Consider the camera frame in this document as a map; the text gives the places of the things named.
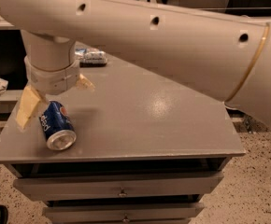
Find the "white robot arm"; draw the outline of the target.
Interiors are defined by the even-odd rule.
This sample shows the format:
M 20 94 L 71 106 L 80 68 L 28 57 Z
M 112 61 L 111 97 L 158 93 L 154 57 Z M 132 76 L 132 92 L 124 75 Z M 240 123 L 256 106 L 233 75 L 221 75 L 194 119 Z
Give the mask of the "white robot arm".
M 75 42 L 170 78 L 243 111 L 271 130 L 271 21 L 136 0 L 0 0 L 20 29 L 28 77 L 45 94 L 65 77 Z

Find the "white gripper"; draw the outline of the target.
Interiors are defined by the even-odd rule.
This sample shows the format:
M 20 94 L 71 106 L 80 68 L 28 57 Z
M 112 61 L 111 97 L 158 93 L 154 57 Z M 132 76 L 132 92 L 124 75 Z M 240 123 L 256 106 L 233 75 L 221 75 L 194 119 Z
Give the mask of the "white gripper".
M 28 83 L 23 89 L 16 115 L 18 126 L 24 130 L 31 118 L 44 110 L 48 103 L 42 94 L 58 95 L 70 90 L 75 85 L 78 89 L 94 91 L 95 86 L 84 75 L 80 74 L 79 62 L 73 62 L 59 71 L 43 71 L 31 65 L 24 58 Z

